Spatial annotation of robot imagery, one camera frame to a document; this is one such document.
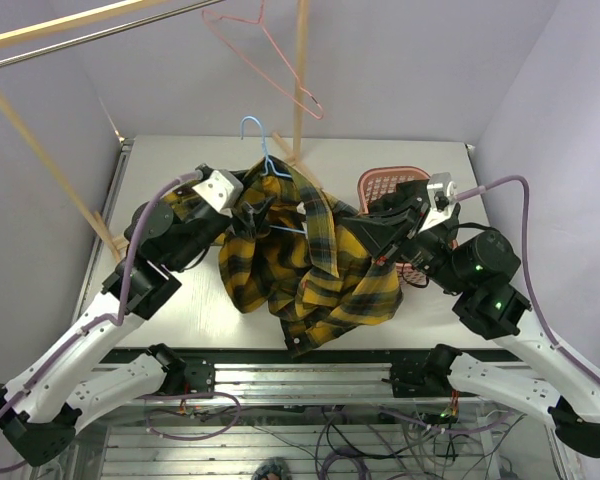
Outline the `blue wire hanger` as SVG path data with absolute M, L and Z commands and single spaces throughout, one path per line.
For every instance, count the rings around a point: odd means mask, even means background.
M 277 163 L 269 155 L 269 151 L 268 151 L 267 144 L 266 144 L 265 128 L 258 118 L 254 117 L 254 116 L 245 116 L 241 120 L 240 139 L 244 138 L 244 124 L 247 120 L 253 121 L 259 127 L 260 133 L 261 133 L 261 149 L 262 149 L 262 153 L 263 153 L 263 162 L 262 162 L 263 170 L 261 172 L 261 177 L 273 176 L 277 179 L 289 180 L 290 183 L 283 184 L 282 187 L 283 188 L 291 187 L 291 186 L 296 187 L 297 194 L 300 196 L 301 202 L 305 201 L 305 198 L 302 197 L 303 193 L 316 193 L 314 186 L 306 178 L 304 178 L 302 175 L 300 175 L 298 172 L 295 172 L 294 174 L 290 174 L 290 173 L 284 173 L 284 172 L 277 170 L 277 168 L 276 168 Z M 272 206 L 275 206 L 276 203 L 279 201 L 279 198 L 277 196 L 274 196 L 274 197 L 275 197 L 275 203 Z M 302 229 L 292 228 L 292 227 L 284 226 L 284 225 L 270 224 L 270 229 L 291 232 L 294 234 L 299 234 L 299 235 L 303 236 L 305 239 L 308 238 L 305 224 L 303 224 Z

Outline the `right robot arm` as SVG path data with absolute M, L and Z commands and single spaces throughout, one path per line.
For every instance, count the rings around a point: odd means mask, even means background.
M 483 225 L 451 245 L 465 226 L 461 202 L 487 190 L 459 193 L 449 174 L 435 174 L 400 185 L 343 224 L 376 264 L 411 265 L 455 297 L 452 311 L 468 330 L 538 375 L 521 376 L 438 344 L 414 376 L 418 386 L 435 396 L 461 392 L 494 400 L 544 423 L 572 450 L 600 458 L 600 369 L 551 329 L 532 289 L 521 293 L 512 285 L 518 271 L 529 271 L 528 254 L 515 253 L 500 231 Z

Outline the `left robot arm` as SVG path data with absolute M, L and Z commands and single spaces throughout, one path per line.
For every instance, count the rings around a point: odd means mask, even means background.
M 125 232 L 127 256 L 80 320 L 33 365 L 0 384 L 0 430 L 22 466 L 56 458 L 85 427 L 130 400 L 216 397 L 204 376 L 208 367 L 190 367 L 163 343 L 116 370 L 89 374 L 167 303 L 181 286 L 176 273 L 198 264 L 240 214 L 226 194 L 199 200 L 183 217 L 164 200 L 134 212 Z

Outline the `pink wire hanger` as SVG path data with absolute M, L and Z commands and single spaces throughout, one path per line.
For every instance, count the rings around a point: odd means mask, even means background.
M 308 1 L 231 1 L 205 8 L 209 32 L 273 98 L 322 120 L 324 107 L 307 84 Z

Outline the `dark pinstriped shirt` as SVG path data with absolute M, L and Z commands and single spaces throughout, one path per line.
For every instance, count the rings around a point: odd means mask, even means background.
M 370 204 L 367 216 L 417 223 L 418 220 L 409 219 L 409 216 L 412 213 L 419 214 L 421 212 L 421 204 L 416 199 L 419 182 L 410 181 L 398 184 L 395 192 L 385 194 Z

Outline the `yellow plaid shirt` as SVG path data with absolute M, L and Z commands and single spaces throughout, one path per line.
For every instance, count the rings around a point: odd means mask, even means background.
M 403 300 L 394 267 L 377 265 L 342 224 L 355 208 L 322 191 L 278 158 L 238 173 L 239 198 L 267 210 L 214 241 L 218 268 L 243 314 L 266 305 L 289 354 L 300 357 L 356 329 L 390 320 Z

